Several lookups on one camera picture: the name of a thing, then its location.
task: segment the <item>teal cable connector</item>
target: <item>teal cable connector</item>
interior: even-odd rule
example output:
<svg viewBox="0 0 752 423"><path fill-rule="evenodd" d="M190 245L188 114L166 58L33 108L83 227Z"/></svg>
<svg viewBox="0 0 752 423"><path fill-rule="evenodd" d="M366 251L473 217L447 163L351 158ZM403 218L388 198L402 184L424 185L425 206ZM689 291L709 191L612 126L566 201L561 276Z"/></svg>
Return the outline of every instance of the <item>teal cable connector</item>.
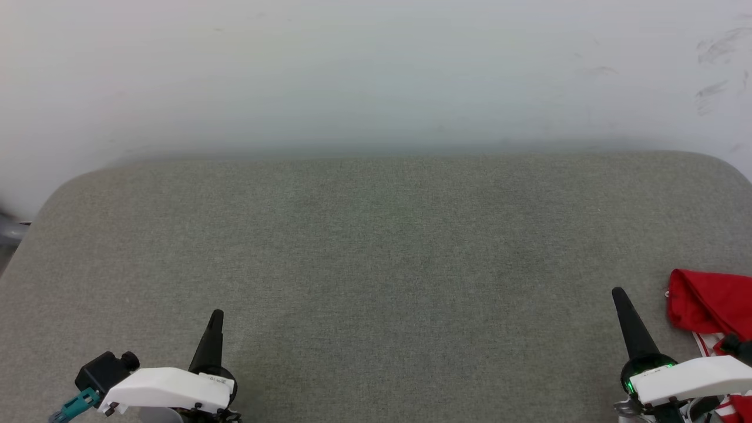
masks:
<svg viewBox="0 0 752 423"><path fill-rule="evenodd" d="M67 423L74 417L99 402L99 396L91 388L79 392L72 400L65 403L60 411L52 414L47 423Z"/></svg>

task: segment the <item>folded red garment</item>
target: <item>folded red garment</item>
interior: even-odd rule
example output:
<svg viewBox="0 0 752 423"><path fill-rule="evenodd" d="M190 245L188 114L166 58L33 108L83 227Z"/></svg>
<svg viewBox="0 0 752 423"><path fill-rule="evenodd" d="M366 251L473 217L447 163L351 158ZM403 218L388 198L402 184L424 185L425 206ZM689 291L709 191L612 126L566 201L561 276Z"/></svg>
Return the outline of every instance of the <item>folded red garment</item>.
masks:
<svg viewBox="0 0 752 423"><path fill-rule="evenodd" d="M675 269L669 278L669 319L692 332L752 339L752 278Z"/></svg>

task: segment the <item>white label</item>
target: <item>white label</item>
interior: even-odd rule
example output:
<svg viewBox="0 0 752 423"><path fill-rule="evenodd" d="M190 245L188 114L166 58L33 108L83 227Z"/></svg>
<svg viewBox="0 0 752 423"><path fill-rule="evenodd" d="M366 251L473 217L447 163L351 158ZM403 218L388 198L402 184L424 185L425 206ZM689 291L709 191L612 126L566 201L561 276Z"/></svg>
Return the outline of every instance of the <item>white label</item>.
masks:
<svg viewBox="0 0 752 423"><path fill-rule="evenodd" d="M235 387L235 381L232 379L223 378L222 376L215 376L215 375L209 375L207 373L199 373L199 376L205 377L206 379L213 380L215 382L221 383L222 385L227 385L230 387L230 392L232 392L232 389Z"/></svg>

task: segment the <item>gray fabric surface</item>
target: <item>gray fabric surface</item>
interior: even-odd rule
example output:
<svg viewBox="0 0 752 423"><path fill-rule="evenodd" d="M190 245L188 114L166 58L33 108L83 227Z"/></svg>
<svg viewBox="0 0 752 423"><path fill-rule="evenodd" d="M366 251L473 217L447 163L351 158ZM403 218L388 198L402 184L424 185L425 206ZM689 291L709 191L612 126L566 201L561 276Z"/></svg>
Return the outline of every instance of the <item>gray fabric surface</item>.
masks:
<svg viewBox="0 0 752 423"><path fill-rule="evenodd" d="M669 273L752 275L750 210L737 171L682 153L92 173L0 279L2 421L44 421L103 351L187 368L214 308L246 421L616 421L611 288L696 356Z"/></svg>

